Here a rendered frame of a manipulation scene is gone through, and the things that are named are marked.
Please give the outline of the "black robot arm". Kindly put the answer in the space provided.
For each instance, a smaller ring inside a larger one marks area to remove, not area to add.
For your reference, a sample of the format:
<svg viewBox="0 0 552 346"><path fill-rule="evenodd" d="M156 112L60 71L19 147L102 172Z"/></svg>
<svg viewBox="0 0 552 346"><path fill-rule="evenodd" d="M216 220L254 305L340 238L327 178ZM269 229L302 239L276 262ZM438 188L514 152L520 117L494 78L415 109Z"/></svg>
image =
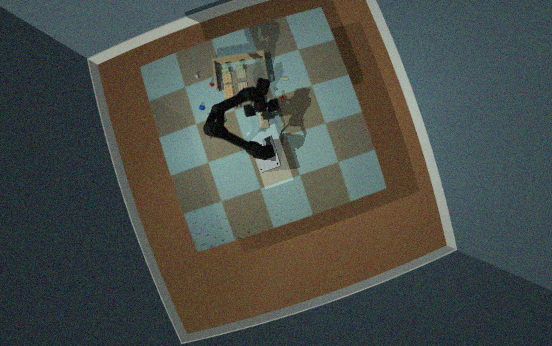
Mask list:
<svg viewBox="0 0 552 346"><path fill-rule="evenodd" d="M256 87L241 89L236 95L212 106L211 112L204 124L204 133L210 137L225 139L230 143L243 148L254 158L266 160L274 157L272 145L259 144L256 141L246 141L234 133L230 133L224 127L224 113L230 108L240 105L244 102L253 101L253 107L262 108L265 105L264 95L267 94L270 82L263 78L258 78ZM215 121L216 119L216 121ZM214 122L215 121L215 122Z"/></svg>

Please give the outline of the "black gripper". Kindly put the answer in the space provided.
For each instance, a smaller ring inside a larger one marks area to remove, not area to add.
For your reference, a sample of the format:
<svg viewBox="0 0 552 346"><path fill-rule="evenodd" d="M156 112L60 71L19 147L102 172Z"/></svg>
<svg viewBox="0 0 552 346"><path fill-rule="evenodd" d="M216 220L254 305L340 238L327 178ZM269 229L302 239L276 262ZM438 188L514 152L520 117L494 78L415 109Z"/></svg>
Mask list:
<svg viewBox="0 0 552 346"><path fill-rule="evenodd" d="M265 103L265 105L260 109L252 107L252 105L250 104L244 105L245 117L255 116L256 115L255 112L257 113L264 112L266 111L267 107L268 107L268 112L277 111L279 109L277 99L269 99L269 100L270 101L268 101L268 103Z"/></svg>

